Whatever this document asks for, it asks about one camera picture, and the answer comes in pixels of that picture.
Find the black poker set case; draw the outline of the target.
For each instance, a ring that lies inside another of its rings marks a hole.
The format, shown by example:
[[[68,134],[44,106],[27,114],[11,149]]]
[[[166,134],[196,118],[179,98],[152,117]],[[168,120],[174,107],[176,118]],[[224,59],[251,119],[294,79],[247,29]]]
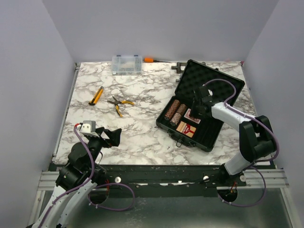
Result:
[[[211,106],[225,100],[229,105],[233,105],[244,85],[245,82],[241,79],[221,73],[218,69],[194,60],[188,60],[174,96],[156,119],[156,125],[176,142],[210,152],[223,125],[221,120],[211,116]],[[179,132],[178,125],[172,125],[171,120],[166,116],[176,100],[186,105],[187,109],[191,109],[191,115],[200,120],[200,123],[195,123],[184,116],[180,118],[181,122],[196,129],[193,136]]]

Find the red backed card deck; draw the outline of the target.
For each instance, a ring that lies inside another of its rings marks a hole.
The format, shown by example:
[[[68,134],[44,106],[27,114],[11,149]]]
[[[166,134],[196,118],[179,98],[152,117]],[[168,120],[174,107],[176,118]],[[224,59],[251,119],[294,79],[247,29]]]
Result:
[[[191,109],[188,108],[185,115],[184,115],[184,118],[196,123],[196,124],[200,124],[201,120],[200,119],[197,119],[197,118],[194,118],[194,117],[191,117],[190,116],[190,113],[191,113]]]

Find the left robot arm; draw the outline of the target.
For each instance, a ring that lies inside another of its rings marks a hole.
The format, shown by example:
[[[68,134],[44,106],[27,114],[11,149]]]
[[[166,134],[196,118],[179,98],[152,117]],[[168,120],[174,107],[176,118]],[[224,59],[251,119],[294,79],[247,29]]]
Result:
[[[95,163],[102,148],[117,147],[122,130],[94,129],[84,123],[74,126],[79,141],[73,145],[67,164],[59,171],[52,196],[32,228],[66,228],[87,194],[105,183],[105,169]]]

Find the Texas Hold'em card box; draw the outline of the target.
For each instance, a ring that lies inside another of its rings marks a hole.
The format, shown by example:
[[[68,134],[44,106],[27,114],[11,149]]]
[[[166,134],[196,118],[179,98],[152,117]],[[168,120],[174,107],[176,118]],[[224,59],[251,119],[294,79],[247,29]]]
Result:
[[[180,132],[181,134],[189,138],[192,138],[196,132],[196,129],[197,129],[196,127],[181,121],[177,126],[176,131]]]

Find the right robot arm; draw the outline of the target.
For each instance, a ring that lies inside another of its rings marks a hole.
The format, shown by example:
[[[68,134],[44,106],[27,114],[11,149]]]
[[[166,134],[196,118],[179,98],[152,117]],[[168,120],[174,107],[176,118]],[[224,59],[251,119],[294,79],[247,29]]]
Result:
[[[265,116],[252,116],[230,106],[228,100],[235,95],[234,87],[233,94],[224,102],[215,102],[207,87],[203,85],[194,90],[190,112],[190,115],[197,119],[207,116],[218,119],[239,132],[239,152],[219,168],[218,180],[224,186],[234,183],[236,175],[255,162],[260,162],[261,158],[279,152],[278,140],[273,134],[269,119]]]

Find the orange blue chip roll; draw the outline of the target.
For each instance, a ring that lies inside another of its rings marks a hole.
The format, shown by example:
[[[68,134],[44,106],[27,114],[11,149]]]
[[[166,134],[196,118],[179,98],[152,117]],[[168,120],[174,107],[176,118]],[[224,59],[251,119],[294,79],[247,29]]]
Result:
[[[176,113],[173,115],[172,119],[170,120],[170,125],[176,126],[176,125],[179,123],[181,117],[182,117],[182,114],[176,112]]]

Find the orange black chip roll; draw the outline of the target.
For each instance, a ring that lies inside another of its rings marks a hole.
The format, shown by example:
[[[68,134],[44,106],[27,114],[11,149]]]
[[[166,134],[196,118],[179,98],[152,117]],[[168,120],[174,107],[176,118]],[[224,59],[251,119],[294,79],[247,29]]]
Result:
[[[164,116],[164,119],[165,120],[170,120],[173,117],[174,113],[176,112],[177,108],[178,108],[177,106],[171,106],[168,109],[168,111],[166,112],[166,114]]]
[[[187,110],[187,106],[185,104],[181,104],[177,110],[177,113],[183,115],[183,113]]]

